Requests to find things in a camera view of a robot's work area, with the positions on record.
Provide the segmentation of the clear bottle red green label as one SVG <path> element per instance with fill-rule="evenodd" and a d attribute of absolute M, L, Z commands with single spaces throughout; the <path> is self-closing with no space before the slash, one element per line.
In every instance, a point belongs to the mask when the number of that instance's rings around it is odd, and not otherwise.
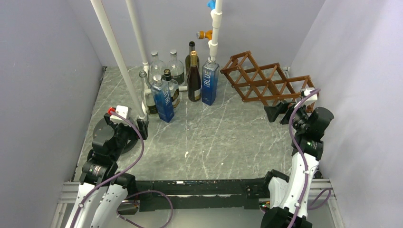
<path fill-rule="evenodd" d="M 158 52 L 152 51 L 152 62 L 150 65 L 150 74 L 149 74 L 149 80 L 153 81 L 153 76 L 154 75 L 161 75 L 164 76 L 164 70 L 167 68 L 166 64 L 159 58 Z"/>

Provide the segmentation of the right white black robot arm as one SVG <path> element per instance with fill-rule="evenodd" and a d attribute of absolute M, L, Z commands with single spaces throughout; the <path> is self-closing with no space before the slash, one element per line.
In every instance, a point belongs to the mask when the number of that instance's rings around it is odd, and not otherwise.
<path fill-rule="evenodd" d="M 291 175 L 279 171 L 267 173 L 262 183 L 262 192 L 270 198 L 261 221 L 262 228 L 311 228 L 307 219 L 309 189 L 322 158 L 324 144 L 322 137 L 330 122 L 334 119 L 331 111 L 317 107 L 307 114 L 305 107 L 285 109 L 286 104 L 266 106 L 270 122 L 279 114 L 285 116 L 281 124 L 288 124 L 296 130 L 292 139 Z"/>

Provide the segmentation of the blue labelled clear bottle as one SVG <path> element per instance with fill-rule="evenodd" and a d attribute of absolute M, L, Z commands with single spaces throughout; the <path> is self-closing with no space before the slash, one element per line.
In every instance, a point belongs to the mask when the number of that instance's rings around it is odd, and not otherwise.
<path fill-rule="evenodd" d="M 161 75 L 154 75 L 151 92 L 160 119 L 169 123 L 174 117 L 174 110 L 168 82 L 163 80 Z"/>

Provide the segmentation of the clear bottle dark label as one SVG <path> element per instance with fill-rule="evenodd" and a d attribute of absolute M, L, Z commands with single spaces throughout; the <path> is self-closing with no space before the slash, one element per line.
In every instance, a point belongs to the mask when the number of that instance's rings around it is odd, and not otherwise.
<path fill-rule="evenodd" d="M 172 79 L 176 80 L 177 83 L 182 86 L 184 84 L 184 65 L 177 58 L 176 49 L 170 51 L 171 60 L 168 62 L 168 68 L 171 72 Z"/>

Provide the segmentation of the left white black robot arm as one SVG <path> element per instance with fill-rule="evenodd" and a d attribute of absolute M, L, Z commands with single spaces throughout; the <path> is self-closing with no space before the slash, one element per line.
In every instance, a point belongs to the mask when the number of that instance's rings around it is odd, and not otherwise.
<path fill-rule="evenodd" d="M 132 118 L 133 129 L 125 121 L 105 114 L 93 130 L 92 148 L 82 166 L 76 201 L 67 228 L 104 228 L 120 203 L 136 195 L 135 176 L 118 172 L 121 154 L 148 136 L 148 120 Z"/>

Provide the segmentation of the dark bottle gold cap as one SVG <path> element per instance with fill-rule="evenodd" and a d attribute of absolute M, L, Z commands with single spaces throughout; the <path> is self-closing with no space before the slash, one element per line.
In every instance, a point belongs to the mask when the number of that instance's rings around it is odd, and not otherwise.
<path fill-rule="evenodd" d="M 198 67 L 198 55 L 196 51 L 190 52 L 190 67 L 187 81 L 187 94 L 190 101 L 197 102 L 201 99 L 201 78 Z"/>

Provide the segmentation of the small dark capped bottle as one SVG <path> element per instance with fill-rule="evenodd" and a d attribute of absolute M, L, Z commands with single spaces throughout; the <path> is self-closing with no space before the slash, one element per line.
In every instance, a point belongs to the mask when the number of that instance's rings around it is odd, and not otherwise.
<path fill-rule="evenodd" d="M 165 69 L 163 73 L 164 73 L 164 79 L 168 83 L 171 93 L 172 105 L 173 108 L 175 109 L 180 103 L 179 84 L 176 80 L 172 79 L 172 75 L 169 69 Z"/>

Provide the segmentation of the dark bottle silver cap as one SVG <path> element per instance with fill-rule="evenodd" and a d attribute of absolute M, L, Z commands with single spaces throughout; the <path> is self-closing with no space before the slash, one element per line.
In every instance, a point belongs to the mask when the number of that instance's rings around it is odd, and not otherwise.
<path fill-rule="evenodd" d="M 186 72 L 186 77 L 188 79 L 189 77 L 189 70 L 190 70 L 190 65 L 191 65 L 191 56 L 190 53 L 192 51 L 195 51 L 195 42 L 194 41 L 190 41 L 189 42 L 189 54 L 187 55 L 187 57 L 185 58 L 185 72 Z"/>

